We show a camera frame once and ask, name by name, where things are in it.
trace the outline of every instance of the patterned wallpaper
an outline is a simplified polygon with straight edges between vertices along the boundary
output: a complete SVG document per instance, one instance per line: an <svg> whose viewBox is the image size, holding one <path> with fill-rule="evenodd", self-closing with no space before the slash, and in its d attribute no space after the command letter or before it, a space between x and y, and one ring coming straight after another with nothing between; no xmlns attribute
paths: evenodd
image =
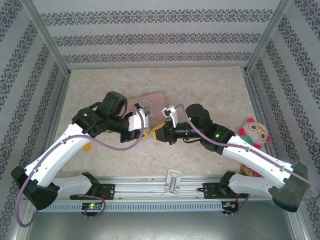
<svg viewBox="0 0 320 240"><path fill-rule="evenodd" d="M317 1L294 0L251 73L278 157L307 165L314 183L320 183L319 16ZM300 206L312 239L320 239L319 201Z"/></svg>
<svg viewBox="0 0 320 240"><path fill-rule="evenodd" d="M11 171L45 149L65 77L18 0L0 0L0 240L14 219Z"/></svg>
<svg viewBox="0 0 320 240"><path fill-rule="evenodd" d="M70 69L245 66L279 0L35 0Z"/></svg>

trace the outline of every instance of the marble-patterned surface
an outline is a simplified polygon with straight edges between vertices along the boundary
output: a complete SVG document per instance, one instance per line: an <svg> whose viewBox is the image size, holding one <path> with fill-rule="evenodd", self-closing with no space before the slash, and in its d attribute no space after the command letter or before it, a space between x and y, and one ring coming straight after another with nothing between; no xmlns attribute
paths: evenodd
<svg viewBox="0 0 320 240"><path fill-rule="evenodd" d="M255 117L240 67L73 70L56 137L65 131L79 109L102 101L109 91L128 99L162 92L171 105L200 103L215 123L236 132L247 118ZM181 111L179 119L184 119ZM121 144L117 133L104 133L97 139L114 147L133 144ZM170 168L181 170L185 176L240 172L239 162L210 152L198 142L185 144L179 140L169 145L155 140L150 133L129 151L112 151L94 142L91 146L89 151L78 151L57 176L82 172L96 177L165 176Z"/></svg>

